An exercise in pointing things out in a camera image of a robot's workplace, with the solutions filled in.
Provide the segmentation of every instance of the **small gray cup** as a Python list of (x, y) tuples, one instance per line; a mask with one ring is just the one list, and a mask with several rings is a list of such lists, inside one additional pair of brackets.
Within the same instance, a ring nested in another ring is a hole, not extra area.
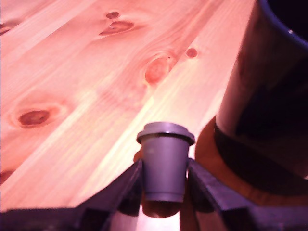
[(137, 142), (143, 151), (145, 199), (182, 202), (194, 135), (177, 124), (154, 122), (138, 133)]

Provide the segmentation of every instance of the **wooden table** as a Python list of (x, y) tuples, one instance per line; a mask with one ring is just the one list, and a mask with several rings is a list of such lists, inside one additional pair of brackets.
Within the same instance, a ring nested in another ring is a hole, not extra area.
[[(1, 209), (71, 207), (153, 121), (216, 114), (253, 0), (2, 0)], [(194, 146), (190, 149), (194, 157)], [(137, 230), (180, 229), (142, 212)]]

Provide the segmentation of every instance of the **mug rim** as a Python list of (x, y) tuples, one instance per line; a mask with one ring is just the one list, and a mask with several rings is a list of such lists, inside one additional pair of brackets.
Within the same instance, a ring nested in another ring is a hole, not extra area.
[(302, 47), (306, 52), (308, 52), (308, 41), (303, 39), (298, 34), (292, 33), (292, 30), (288, 28), (282, 21), (280, 21), (278, 16), (276, 16), (276, 14), (270, 8), (268, 0), (258, 0), (258, 1), (260, 2), (261, 9), (265, 17), (270, 21), (270, 23), (274, 27), (276, 27), (283, 35), (285, 35), (291, 41), (295, 42), (297, 45)]

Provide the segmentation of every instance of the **cup lid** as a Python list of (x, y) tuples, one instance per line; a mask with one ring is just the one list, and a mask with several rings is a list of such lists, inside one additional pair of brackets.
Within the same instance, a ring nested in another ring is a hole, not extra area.
[(189, 145), (193, 145), (195, 143), (194, 135), (191, 134), (185, 127), (169, 122), (153, 122), (146, 124), (143, 131), (138, 133), (137, 142), (141, 143), (142, 137), (151, 134), (180, 135), (189, 143)]

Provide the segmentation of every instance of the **wood knot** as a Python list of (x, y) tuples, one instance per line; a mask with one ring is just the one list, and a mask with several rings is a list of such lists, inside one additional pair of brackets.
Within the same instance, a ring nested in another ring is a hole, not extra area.
[(0, 185), (2, 185), (9, 177), (11, 174), (13, 174), (15, 170), (7, 170), (4, 172), (0, 173)]
[(194, 58), (198, 55), (198, 51), (195, 49), (195, 48), (189, 48), (187, 51), (186, 51), (186, 55), (190, 58)]
[(109, 19), (113, 19), (113, 18), (117, 18), (119, 17), (119, 12), (110, 12), (108, 14), (106, 14), (106, 17), (109, 18)]
[(161, 81), (169, 73), (169, 64), (166, 58), (157, 58), (153, 60), (147, 67), (145, 79), (150, 84)]
[(0, 24), (0, 36), (4, 35), (6, 32), (8, 32), (11, 29), (10, 26), (7, 26), (6, 24)]
[(117, 33), (121, 33), (124, 31), (128, 31), (134, 27), (134, 23), (127, 21), (116, 21), (110, 24), (108, 28), (106, 28), (100, 35), (113, 35)]
[(32, 128), (46, 122), (49, 117), (49, 111), (31, 111), (21, 115), (18, 121), (23, 127)]

